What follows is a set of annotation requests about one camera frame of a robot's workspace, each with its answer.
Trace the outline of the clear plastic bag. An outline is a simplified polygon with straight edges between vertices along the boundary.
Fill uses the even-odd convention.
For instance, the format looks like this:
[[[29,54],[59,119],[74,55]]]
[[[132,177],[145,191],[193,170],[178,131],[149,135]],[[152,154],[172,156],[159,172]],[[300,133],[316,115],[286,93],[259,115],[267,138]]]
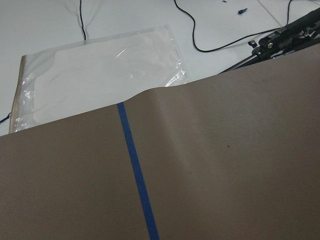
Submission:
[[[49,48],[21,58],[9,132],[188,82],[168,25]]]

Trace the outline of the black clamp tool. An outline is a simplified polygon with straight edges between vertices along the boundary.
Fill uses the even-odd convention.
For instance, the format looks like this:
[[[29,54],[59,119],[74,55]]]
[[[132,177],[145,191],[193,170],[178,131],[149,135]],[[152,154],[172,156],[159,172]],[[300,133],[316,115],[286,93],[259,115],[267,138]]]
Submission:
[[[317,8],[258,42],[250,41],[248,44],[253,47],[251,55],[224,72],[294,53],[319,43],[320,9]]]

